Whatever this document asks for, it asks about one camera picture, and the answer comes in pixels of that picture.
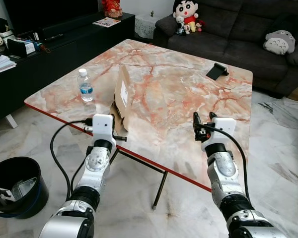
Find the black television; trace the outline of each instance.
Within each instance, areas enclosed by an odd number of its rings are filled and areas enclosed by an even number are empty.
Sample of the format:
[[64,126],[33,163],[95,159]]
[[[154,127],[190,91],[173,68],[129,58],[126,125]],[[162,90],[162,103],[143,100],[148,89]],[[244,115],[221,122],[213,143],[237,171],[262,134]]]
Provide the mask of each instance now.
[[17,35],[98,12],[97,0],[4,0]]

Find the marble tabletop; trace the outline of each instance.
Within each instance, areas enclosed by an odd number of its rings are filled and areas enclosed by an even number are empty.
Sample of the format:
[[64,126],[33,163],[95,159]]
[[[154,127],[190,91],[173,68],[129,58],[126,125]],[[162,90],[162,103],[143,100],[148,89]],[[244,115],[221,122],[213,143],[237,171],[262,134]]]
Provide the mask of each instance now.
[[[128,141],[118,148],[210,191],[207,156],[194,140],[192,128],[197,111],[201,121],[209,120],[209,112],[237,120],[234,137],[248,154],[252,72],[226,65],[229,76],[214,81],[206,76],[214,61],[133,40],[81,66],[92,79],[92,103],[82,101],[75,69],[28,97],[25,104],[63,122],[108,114],[122,64],[131,77],[132,106]],[[82,125],[73,127],[82,129]],[[242,175],[238,149],[232,143],[227,149]]]

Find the marble floor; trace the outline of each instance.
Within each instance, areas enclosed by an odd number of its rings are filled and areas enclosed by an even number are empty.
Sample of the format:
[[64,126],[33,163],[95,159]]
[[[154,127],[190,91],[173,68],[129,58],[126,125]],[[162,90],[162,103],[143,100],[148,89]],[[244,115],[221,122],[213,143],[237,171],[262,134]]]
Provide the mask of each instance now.
[[[17,128],[0,121],[0,161],[14,156],[38,161],[50,198],[30,219],[0,218],[0,238],[37,238],[66,196],[65,180],[49,151],[50,139],[62,124],[26,107],[12,115]],[[253,206],[287,237],[298,238],[298,102],[253,92],[250,134],[248,185]],[[57,157],[70,176],[89,143],[88,135],[73,128],[57,137]],[[152,211],[160,180],[161,174],[118,156],[97,210],[95,237],[228,237],[211,194],[173,175],[168,175]]]

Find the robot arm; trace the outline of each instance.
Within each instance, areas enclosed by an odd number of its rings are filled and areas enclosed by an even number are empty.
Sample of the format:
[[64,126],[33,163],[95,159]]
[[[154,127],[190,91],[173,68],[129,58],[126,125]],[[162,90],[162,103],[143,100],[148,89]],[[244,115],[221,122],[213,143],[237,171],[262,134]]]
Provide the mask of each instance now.
[[45,224],[39,238],[92,238],[94,217],[109,173],[109,158],[116,148],[113,135],[114,118],[96,114],[92,126],[85,131],[93,133],[91,150],[84,163],[84,173],[70,199]]
[[286,238],[263,214],[252,207],[238,182],[238,168],[233,155],[225,148],[229,138],[211,129],[217,128],[233,135],[236,121],[218,118],[214,113],[210,113],[210,118],[212,122],[202,124],[195,112],[193,129],[195,139],[201,141],[201,149],[207,153],[212,198],[226,220],[229,237]]

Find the gray sofa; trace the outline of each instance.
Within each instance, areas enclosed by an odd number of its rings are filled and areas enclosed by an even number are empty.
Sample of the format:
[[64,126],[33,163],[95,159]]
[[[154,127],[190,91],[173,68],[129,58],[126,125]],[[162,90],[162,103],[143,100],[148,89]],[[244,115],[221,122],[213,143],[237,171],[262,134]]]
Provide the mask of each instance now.
[[176,35],[172,15],[156,23],[157,46],[215,60],[253,72],[253,86],[272,95],[290,94],[298,87],[298,35],[295,51],[278,56],[263,49],[261,39],[283,12],[298,15],[294,0],[196,0],[202,32]]

